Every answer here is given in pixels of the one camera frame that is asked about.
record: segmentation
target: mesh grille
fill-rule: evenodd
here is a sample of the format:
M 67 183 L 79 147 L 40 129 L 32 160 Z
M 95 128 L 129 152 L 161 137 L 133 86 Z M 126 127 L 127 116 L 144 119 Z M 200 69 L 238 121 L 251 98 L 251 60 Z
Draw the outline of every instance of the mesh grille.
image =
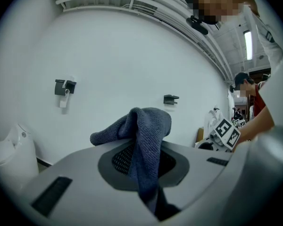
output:
M 134 146 L 135 144 L 132 144 L 113 156 L 112 164 L 114 168 L 120 173 L 128 175 Z M 160 151 L 158 177 L 161 177 L 162 175 L 172 170 L 175 165 L 176 160 L 172 156 L 165 153 L 164 151 Z

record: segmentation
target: cap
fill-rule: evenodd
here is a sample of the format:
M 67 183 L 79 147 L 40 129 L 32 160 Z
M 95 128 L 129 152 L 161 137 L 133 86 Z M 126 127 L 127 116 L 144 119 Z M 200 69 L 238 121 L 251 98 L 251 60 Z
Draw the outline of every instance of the cap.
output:
M 218 23 L 217 18 L 215 16 L 204 16 L 204 11 L 198 9 L 198 1 L 197 0 L 185 0 L 190 9 L 193 9 L 193 13 L 204 23 L 209 25 L 215 25 Z
M 248 78 L 249 78 L 249 75 L 246 73 L 241 72 L 237 74 L 235 77 L 235 89 L 234 90 L 240 90 L 240 85 L 243 84 L 243 81 Z

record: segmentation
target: ceiling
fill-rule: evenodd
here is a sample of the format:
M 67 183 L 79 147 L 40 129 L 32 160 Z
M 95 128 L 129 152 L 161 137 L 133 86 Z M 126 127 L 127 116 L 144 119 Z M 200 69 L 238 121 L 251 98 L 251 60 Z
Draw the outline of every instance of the ceiling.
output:
M 204 36 L 187 25 L 185 20 L 190 17 L 191 10 L 187 9 L 184 0 L 56 0 L 56 3 L 63 6 L 64 12 L 85 8 L 117 8 L 159 19 L 162 24 L 175 28 L 198 47 L 220 70 L 224 80 L 229 84 L 233 83 L 235 74 L 239 72 L 249 73 L 270 67 L 248 7 L 245 7 L 238 16 L 220 23 L 219 29 L 215 25 L 204 24 L 209 31 L 209 34 Z M 249 61 L 246 59 L 243 34 L 246 30 L 252 32 L 253 42 L 253 59 Z

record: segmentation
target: person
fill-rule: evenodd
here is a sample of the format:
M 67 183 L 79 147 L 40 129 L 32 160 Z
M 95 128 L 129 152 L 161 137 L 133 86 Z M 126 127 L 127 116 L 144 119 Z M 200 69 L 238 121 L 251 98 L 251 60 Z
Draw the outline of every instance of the person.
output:
M 265 84 L 264 81 L 256 84 L 247 73 L 238 73 L 234 79 L 235 90 L 241 92 L 241 97 L 254 97 L 254 117 L 257 116 L 265 107 L 265 103 L 259 94 L 259 90 Z
M 238 144 L 271 129 L 275 123 L 283 126 L 283 24 L 266 0 L 185 0 L 203 22 L 212 24 L 236 16 L 242 7 L 248 6 L 257 27 L 259 40 L 268 56 L 271 78 L 261 89 L 260 95 L 266 106 L 257 116 L 240 129 Z

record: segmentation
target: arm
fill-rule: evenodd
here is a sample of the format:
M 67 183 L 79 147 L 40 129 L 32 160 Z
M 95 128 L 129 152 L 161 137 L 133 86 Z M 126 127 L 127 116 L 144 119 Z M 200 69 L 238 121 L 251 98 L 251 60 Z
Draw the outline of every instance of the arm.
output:
M 241 135 L 237 144 L 252 140 L 257 134 L 265 132 L 274 126 L 274 121 L 269 113 L 268 108 L 265 106 L 264 109 L 251 121 L 246 123 L 239 131 Z

